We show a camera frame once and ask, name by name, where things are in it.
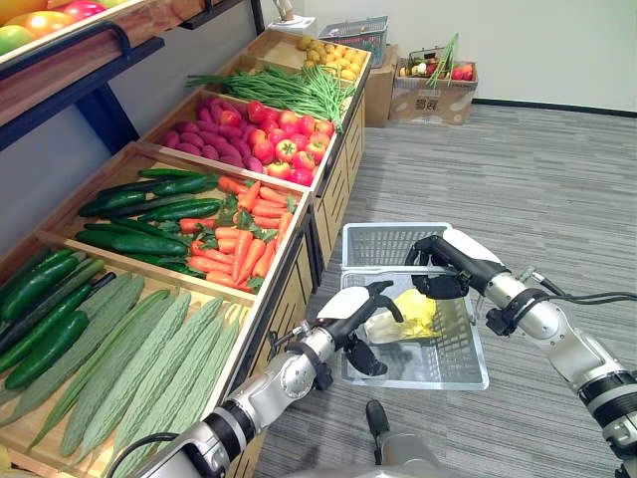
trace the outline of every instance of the robotic arm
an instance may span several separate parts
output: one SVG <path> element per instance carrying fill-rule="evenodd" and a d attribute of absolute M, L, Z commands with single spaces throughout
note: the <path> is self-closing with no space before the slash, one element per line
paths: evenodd
<path fill-rule="evenodd" d="M 637 476 L 637 380 L 599 341 L 572 327 L 544 290 L 527 287 L 491 251 L 457 229 L 418 241 L 405 264 L 457 270 L 455 276 L 412 276 L 414 286 L 433 299 L 461 297 L 470 287 L 490 299 L 497 307 L 487 313 L 487 326 L 499 336 L 520 328 L 599 423 L 606 442 L 624 460 L 623 472 Z M 557 289 L 550 281 L 546 286 Z"/>

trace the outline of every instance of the floor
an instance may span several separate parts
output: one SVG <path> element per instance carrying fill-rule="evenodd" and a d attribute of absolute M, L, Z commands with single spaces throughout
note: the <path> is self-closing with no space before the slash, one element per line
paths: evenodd
<path fill-rule="evenodd" d="M 637 286 L 637 121 L 473 106 L 463 126 L 368 129 L 347 222 L 446 221 L 513 270 L 534 264 L 572 293 Z M 313 297 L 338 289 L 340 244 Z M 637 367 L 637 307 L 566 307 Z M 420 430 L 437 457 L 479 477 L 610 477 L 616 458 L 585 408 L 539 352 L 480 323 L 486 391 L 411 391 L 336 382 L 269 430 L 256 476 L 373 463 L 364 405 Z"/>

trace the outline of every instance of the gray basket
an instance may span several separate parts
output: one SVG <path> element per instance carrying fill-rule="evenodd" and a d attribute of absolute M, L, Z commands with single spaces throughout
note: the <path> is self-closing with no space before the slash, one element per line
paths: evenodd
<path fill-rule="evenodd" d="M 340 279 L 342 288 L 364 286 L 374 281 L 394 281 L 384 294 L 395 299 L 412 286 L 414 270 L 429 272 L 428 268 L 391 270 L 349 270 Z M 468 297 L 451 301 L 436 301 L 434 330 L 441 337 L 401 341 L 392 344 L 370 345 L 388 366 L 385 375 L 370 377 L 357 371 L 342 356 L 341 375 L 358 385 L 389 388 L 438 390 L 484 390 L 489 386 L 487 365 L 482 351 L 473 309 Z M 356 331 L 367 342 L 364 327 Z"/>
<path fill-rule="evenodd" d="M 352 223 L 342 228 L 342 267 L 403 266 L 414 242 L 451 229 L 446 222 Z"/>
<path fill-rule="evenodd" d="M 358 50 L 371 52 L 371 68 L 379 68 L 385 56 L 389 17 L 373 17 L 356 22 L 333 23 L 322 29 L 318 37 Z"/>

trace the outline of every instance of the wire basket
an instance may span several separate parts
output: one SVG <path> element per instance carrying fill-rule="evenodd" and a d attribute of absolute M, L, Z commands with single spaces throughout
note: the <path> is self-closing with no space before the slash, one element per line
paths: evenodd
<path fill-rule="evenodd" d="M 371 68 L 379 68 L 385 56 L 389 17 L 373 17 L 355 22 L 333 23 L 322 29 L 318 37 L 358 50 L 371 52 Z"/>

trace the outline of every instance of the cardboard box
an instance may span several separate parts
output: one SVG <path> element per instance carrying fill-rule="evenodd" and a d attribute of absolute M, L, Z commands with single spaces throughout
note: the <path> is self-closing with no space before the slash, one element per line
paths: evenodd
<path fill-rule="evenodd" d="M 400 59 L 396 68 L 389 119 L 420 123 L 462 124 L 469 117 L 471 100 L 478 86 L 478 70 L 474 67 L 472 82 L 439 80 L 436 88 L 426 78 L 399 77 L 398 71 L 407 61 Z"/>
<path fill-rule="evenodd" d="M 365 104 L 365 126 L 386 127 L 389 122 L 391 87 L 398 64 L 398 45 L 387 45 L 385 60 L 380 68 L 373 68 L 365 83 L 365 96 L 372 101 Z"/>

